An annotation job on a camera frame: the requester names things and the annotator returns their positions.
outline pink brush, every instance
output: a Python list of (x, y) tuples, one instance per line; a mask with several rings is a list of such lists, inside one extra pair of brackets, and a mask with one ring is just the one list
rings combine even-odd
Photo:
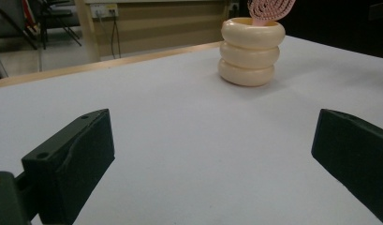
[(248, 0), (250, 16), (253, 25), (264, 26), (269, 21), (284, 18), (293, 7), (296, 0)]

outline cream ring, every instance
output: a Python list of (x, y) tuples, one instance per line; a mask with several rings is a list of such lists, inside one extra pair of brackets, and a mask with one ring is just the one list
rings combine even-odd
[(278, 60), (279, 48), (248, 50), (223, 41), (220, 45), (220, 54), (227, 63), (240, 68), (268, 68)]
[(233, 18), (223, 23), (223, 39), (231, 45), (245, 49), (271, 49), (285, 38), (285, 28), (279, 22), (265, 26), (252, 25), (252, 18)]
[(225, 80), (243, 86), (261, 86), (273, 77), (273, 66), (260, 69), (234, 67), (223, 59), (218, 63), (220, 76)]

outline electrical outlet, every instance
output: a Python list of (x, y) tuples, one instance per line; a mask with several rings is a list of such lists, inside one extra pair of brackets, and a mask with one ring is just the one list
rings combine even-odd
[(240, 8), (240, 0), (231, 0), (229, 1), (228, 10), (237, 10)]
[(118, 6), (112, 4), (91, 4), (92, 18), (118, 17)]

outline white table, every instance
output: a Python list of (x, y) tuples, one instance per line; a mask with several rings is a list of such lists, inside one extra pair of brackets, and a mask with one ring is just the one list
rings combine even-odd
[(383, 59), (280, 48), (257, 88), (222, 80), (216, 48), (0, 88), (0, 171), (108, 108), (116, 159), (76, 224), (381, 224), (310, 151), (322, 108), (383, 128)]

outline table edge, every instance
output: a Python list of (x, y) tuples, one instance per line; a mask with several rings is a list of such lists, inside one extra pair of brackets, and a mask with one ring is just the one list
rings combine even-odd
[(220, 46), (220, 44), (221, 44), (221, 41), (218, 41), (213, 43), (195, 45), (191, 47), (167, 50), (163, 52), (153, 52), (153, 53), (142, 54), (137, 56), (130, 56), (126, 58), (114, 59), (110, 61), (85, 64), (85, 65), (80, 65), (75, 67), (58, 68), (58, 69), (53, 69), (48, 71), (30, 73), (30, 74), (16, 76), (16, 77), (8, 77), (8, 78), (0, 79), (0, 87), (10, 86), (10, 85), (15, 85), (20, 83), (35, 82), (35, 81), (39, 81), (43, 79), (65, 76), (65, 75), (70, 75), (70, 74), (84, 72), (84, 71), (91, 71), (91, 70), (97, 70), (102, 68), (113, 68), (113, 67), (118, 67), (121, 65), (138, 63), (142, 61), (168, 57), (168, 56), (172, 56), (176, 54), (198, 52), (198, 51), (208, 50), (212, 48), (217, 48)]

